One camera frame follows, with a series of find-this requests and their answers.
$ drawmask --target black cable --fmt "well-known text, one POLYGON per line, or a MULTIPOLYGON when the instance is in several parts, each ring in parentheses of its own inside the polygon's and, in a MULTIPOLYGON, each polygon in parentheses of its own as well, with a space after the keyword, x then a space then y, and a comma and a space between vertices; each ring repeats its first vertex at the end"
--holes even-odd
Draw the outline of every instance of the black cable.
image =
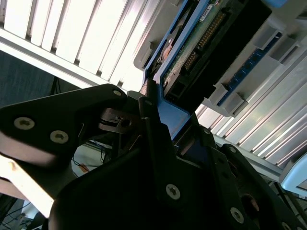
POLYGON ((75 165, 78 165, 78 166, 81 166, 81 167, 99 167, 99 166, 101 166, 101 165, 82 165, 82 164, 80 164, 79 162, 77 162, 76 160, 75 160, 75 158, 74 158, 75 156, 73 156, 72 157, 72 161, 73 161, 73 163, 75 164, 75 165))
POLYGON ((283 202, 287 205, 287 207, 294 213, 294 211, 292 210, 286 196, 283 194, 282 189, 280 188, 279 184, 277 182, 274 182, 274 185, 278 191, 278 193, 280 194, 280 197, 282 198, 283 202))
POLYGON ((79 178, 78 175, 77 175, 75 172, 73 172, 73 174, 75 174, 75 176, 76 176, 77 178, 79 178))
POLYGON ((305 201, 305 202, 307 202, 307 200, 306 199, 303 199, 303 198, 300 198, 300 197, 297 197, 296 196, 296 199, 298 199, 298 200, 302 200, 302 201, 305 201))
POLYGON ((15 213, 15 212, 17 212, 17 211, 19 211, 19 210, 22 210, 24 207, 27 207, 29 204, 27 204, 27 205, 25 205, 25 206, 23 206, 23 207, 21 207, 21 208, 15 210, 15 211, 9 213, 9 214, 7 214, 5 217, 7 217, 7 216, 11 215, 12 213, 15 213))
MULTIPOLYGON (((304 208, 304 212, 306 212, 306 210, 307 210, 307 207, 304 208)), ((298 214, 296 215, 296 217, 299 217, 300 215, 301 215, 301 214, 298 213, 298 214)))
POLYGON ((9 222, 7 222, 7 223, 2 222, 2 224, 3 224, 3 225, 9 225, 9 223, 13 222, 14 220, 17 221, 17 219, 18 219, 20 216, 21 216, 21 214, 20 214, 19 216, 17 216, 17 217, 14 218, 14 217, 12 217, 12 216, 9 215, 9 217, 12 218, 12 219, 11 219, 9 222))
POLYGON ((59 86, 59 93, 62 93, 62 92, 61 92, 61 86, 60 86, 60 84, 59 84, 59 79, 58 79, 58 82, 57 82, 57 83, 58 83, 58 86, 59 86))

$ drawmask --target screw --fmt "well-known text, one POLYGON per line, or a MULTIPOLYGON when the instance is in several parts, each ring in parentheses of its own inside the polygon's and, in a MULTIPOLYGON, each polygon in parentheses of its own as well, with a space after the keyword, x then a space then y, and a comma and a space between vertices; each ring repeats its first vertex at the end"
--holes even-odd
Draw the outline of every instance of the screw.
POLYGON ((28 117, 19 117, 14 120, 14 125, 18 129, 29 130, 34 127, 35 122, 28 117))
POLYGON ((168 184, 166 186, 166 193, 168 194, 169 197, 171 197, 173 200, 178 200, 180 198, 180 191, 179 189, 173 185, 173 184, 168 184))
POLYGON ((210 134, 209 130, 207 130, 206 128, 204 128, 203 131, 205 132, 205 134, 210 134))
POLYGON ((113 93, 117 96, 121 96, 121 92, 120 91, 117 91, 117 90, 113 90, 113 93))
POLYGON ((149 105, 153 105, 150 101, 145 101, 149 105))
POLYGON ((242 213, 239 211, 239 209, 237 209, 236 207, 232 207, 230 209, 230 213, 232 215, 232 217, 240 224, 244 223, 244 217, 242 215, 242 213))
POLYGON ((50 134, 50 139, 54 143, 65 144, 68 141, 68 134, 63 131, 56 130, 50 134))
POLYGON ((230 146, 229 149, 230 149, 230 151, 232 151, 233 153, 236 152, 236 149, 235 149, 234 147, 232 147, 232 146, 230 146))
POLYGON ((287 225, 285 222, 282 222, 282 226, 284 230, 291 230, 291 228, 289 227, 289 225, 287 225))

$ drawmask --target electrical wire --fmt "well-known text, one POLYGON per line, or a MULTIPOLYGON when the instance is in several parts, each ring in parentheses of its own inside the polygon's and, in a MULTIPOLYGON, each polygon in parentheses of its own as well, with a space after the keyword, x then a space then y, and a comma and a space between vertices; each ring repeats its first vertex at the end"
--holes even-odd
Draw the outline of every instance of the electrical wire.
MULTIPOLYGON (((17 219, 19 218, 21 216, 21 214, 19 215, 19 216, 17 216, 17 217, 12 217, 11 215, 7 215, 6 217, 10 217, 10 218, 12 218, 9 222, 7 222, 7 223, 5 223, 5 222, 2 222, 2 224, 5 226, 5 227, 7 227, 6 225, 8 225, 8 229, 10 229, 11 228, 11 226, 9 226, 9 223, 11 223, 11 222, 13 222, 14 220, 16 220, 17 221, 17 219)), ((25 223, 24 224, 26 224, 26 223, 28 223, 28 222, 30 222, 30 221, 33 221, 33 220, 23 220, 23 221, 25 221, 25 223)))
POLYGON ((15 210, 15 211, 13 211, 13 212, 7 214, 4 218, 6 218, 7 216, 11 215, 12 213, 15 213, 15 212, 17 212, 17 211, 19 211, 19 210, 22 210, 24 207, 27 207, 29 204, 26 204, 25 206, 23 206, 23 207, 21 207, 21 208, 15 210))
POLYGON ((74 159, 74 156, 72 157, 72 161, 73 161, 73 163, 75 164, 75 165, 77 165, 77 166, 80 166, 80 167, 99 167, 99 166, 101 166, 101 165, 84 165, 84 164, 80 164, 79 162, 77 162, 75 159, 74 159))
POLYGON ((78 175, 77 175, 75 172, 73 172, 73 174, 75 174, 75 176, 76 176, 77 178, 79 178, 78 175))
MULTIPOLYGON (((304 208, 304 212, 306 212, 306 211, 307 211, 307 207, 304 208)), ((301 215, 301 214, 298 213, 298 214, 296 215, 296 217, 299 217, 300 215, 301 215)))
POLYGON ((59 86, 59 93, 62 93, 62 92, 61 92, 61 86, 60 86, 60 84, 59 84, 59 79, 58 79, 58 82, 57 82, 57 83, 58 83, 58 86, 59 86))

